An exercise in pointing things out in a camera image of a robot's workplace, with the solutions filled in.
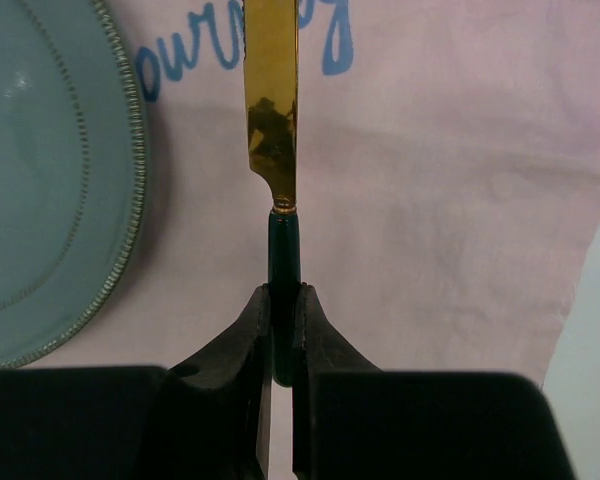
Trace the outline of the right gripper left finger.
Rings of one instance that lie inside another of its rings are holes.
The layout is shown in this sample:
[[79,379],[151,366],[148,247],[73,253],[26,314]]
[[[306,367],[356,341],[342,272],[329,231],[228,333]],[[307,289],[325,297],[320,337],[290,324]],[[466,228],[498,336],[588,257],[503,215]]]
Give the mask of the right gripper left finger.
[[144,430],[145,478],[267,478],[271,362],[259,286],[236,321],[168,370]]

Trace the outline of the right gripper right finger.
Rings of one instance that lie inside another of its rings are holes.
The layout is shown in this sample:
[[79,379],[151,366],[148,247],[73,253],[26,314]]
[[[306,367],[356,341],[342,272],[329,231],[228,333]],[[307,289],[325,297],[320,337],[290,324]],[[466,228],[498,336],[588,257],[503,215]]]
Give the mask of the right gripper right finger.
[[294,306],[292,471],[313,479],[314,390],[320,373],[379,373],[327,319],[314,286],[303,283]]

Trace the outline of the pink cloth placemat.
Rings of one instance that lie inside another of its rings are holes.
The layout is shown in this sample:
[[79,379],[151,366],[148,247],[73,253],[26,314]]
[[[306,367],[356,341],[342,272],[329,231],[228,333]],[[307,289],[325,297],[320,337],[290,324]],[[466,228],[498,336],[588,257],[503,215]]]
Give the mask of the pink cloth placemat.
[[[151,210],[108,307],[43,366],[172,365],[267,276],[230,1],[116,1]],[[396,369],[541,380],[600,221],[600,1],[305,1],[302,277]]]

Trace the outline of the teal ceramic plate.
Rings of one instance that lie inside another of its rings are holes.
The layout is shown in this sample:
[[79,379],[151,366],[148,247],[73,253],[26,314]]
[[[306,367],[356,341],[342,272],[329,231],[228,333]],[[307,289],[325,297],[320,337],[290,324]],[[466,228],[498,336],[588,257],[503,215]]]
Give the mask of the teal ceramic plate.
[[0,368],[74,336],[132,256],[143,99],[103,1],[0,1]]

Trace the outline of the gold knife black handle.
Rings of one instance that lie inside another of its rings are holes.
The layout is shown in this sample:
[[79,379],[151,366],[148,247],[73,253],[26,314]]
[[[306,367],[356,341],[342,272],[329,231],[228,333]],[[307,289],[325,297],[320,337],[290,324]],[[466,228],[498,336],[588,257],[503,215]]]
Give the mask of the gold knife black handle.
[[242,3],[244,91],[250,169],[268,185],[268,285],[273,366],[293,383],[294,304],[301,284],[297,214],[298,3]]

